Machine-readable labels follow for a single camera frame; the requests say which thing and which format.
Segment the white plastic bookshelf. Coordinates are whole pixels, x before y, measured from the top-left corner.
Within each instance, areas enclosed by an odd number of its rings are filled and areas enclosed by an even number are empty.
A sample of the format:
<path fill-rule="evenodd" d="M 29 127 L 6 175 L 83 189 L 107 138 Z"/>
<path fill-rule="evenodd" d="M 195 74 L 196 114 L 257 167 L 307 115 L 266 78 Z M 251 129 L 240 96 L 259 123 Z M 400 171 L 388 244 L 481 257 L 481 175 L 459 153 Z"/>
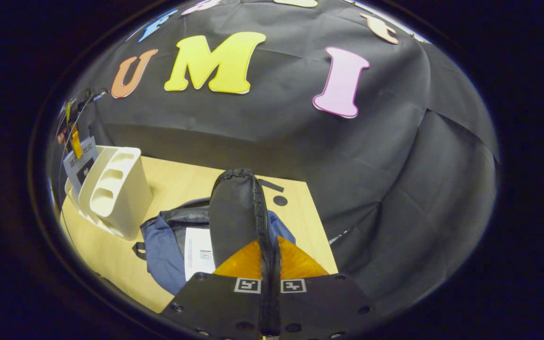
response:
<path fill-rule="evenodd" d="M 80 191 L 70 180 L 65 193 L 78 215 L 116 237 L 133 240 L 153 201 L 138 148 L 96 146 L 98 157 Z"/>

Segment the black backdrop cloth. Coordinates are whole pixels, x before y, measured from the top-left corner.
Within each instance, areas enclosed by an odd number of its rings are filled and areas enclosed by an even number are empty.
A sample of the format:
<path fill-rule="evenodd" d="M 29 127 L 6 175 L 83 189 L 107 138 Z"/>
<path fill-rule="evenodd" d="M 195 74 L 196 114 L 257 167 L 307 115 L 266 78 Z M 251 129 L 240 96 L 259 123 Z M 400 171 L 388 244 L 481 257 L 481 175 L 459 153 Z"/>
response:
<path fill-rule="evenodd" d="M 211 195 L 227 170 L 283 187 L 266 207 L 328 273 L 391 316 L 424 299 L 475 249 L 492 215 L 496 133 L 468 76 L 435 45 L 345 0 L 191 0 L 162 9 L 88 59 L 48 121 L 48 196 L 71 250 L 139 308 L 175 295 L 125 240 L 65 193 L 58 114 L 106 88 L 80 141 L 138 148 L 160 211 Z M 274 204 L 274 196 L 287 206 Z"/>

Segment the white patterned cover book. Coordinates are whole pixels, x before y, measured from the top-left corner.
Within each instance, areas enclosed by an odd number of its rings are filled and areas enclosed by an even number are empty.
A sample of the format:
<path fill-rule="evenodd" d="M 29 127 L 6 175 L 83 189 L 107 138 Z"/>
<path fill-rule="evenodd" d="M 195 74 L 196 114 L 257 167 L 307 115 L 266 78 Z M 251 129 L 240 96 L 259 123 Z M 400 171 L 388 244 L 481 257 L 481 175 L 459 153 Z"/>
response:
<path fill-rule="evenodd" d="M 190 280 L 195 273 L 213 273 L 216 269 L 209 229 L 186 228 L 184 239 L 184 273 Z"/>

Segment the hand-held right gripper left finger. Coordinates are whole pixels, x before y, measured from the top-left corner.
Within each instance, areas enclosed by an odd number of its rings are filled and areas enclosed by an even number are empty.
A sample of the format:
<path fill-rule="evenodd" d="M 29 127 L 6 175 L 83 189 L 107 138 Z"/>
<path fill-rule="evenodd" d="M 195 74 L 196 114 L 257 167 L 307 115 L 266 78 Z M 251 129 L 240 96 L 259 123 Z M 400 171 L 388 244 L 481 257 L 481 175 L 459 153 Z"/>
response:
<path fill-rule="evenodd" d="M 213 273 L 195 273 L 162 317 L 201 339 L 261 340 L 262 264 L 259 241 L 251 241 Z"/>

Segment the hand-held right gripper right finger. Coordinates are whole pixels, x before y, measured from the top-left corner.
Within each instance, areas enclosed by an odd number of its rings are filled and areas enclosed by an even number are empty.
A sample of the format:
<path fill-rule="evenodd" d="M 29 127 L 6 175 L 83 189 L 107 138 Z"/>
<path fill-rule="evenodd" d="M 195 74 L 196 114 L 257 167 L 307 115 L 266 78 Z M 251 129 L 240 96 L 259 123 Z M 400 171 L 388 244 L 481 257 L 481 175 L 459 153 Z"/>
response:
<path fill-rule="evenodd" d="M 379 308 L 346 274 L 328 273 L 279 238 L 279 340 L 350 340 L 383 322 Z"/>

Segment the blue schoolbag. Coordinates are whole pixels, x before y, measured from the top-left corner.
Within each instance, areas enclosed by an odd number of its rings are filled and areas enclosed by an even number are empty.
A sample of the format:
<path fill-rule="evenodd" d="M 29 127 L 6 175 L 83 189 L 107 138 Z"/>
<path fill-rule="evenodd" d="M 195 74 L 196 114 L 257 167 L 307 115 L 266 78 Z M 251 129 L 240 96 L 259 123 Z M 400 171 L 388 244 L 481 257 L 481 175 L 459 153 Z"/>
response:
<path fill-rule="evenodd" d="M 263 264 L 266 250 L 275 258 L 279 238 L 296 245 L 296 237 L 281 218 L 266 207 L 263 188 L 283 192 L 276 183 L 257 178 L 249 169 L 227 170 L 214 181 L 211 195 L 160 211 L 140 226 L 142 242 L 133 250 L 165 291 L 177 295 L 188 281 L 184 273 L 186 228 L 210 230 L 216 269 L 231 255 L 259 241 Z"/>

